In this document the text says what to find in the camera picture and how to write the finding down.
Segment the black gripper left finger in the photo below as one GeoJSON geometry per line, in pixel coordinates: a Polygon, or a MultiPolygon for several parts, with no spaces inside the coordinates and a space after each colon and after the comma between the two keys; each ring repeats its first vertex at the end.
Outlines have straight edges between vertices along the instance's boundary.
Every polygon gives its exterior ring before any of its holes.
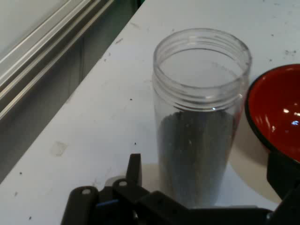
{"type": "Polygon", "coordinates": [[[131,154],[126,176],[98,190],[93,186],[73,189],[63,225],[183,225],[188,209],[159,191],[142,187],[140,154],[131,154]]]}

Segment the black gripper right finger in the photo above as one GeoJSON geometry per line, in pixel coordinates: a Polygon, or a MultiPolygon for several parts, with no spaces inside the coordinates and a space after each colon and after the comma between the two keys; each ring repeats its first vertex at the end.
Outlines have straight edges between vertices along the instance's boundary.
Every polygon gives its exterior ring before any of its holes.
{"type": "Polygon", "coordinates": [[[277,152],[269,153],[267,181],[281,199],[268,219],[269,225],[300,223],[300,164],[277,152]]]}

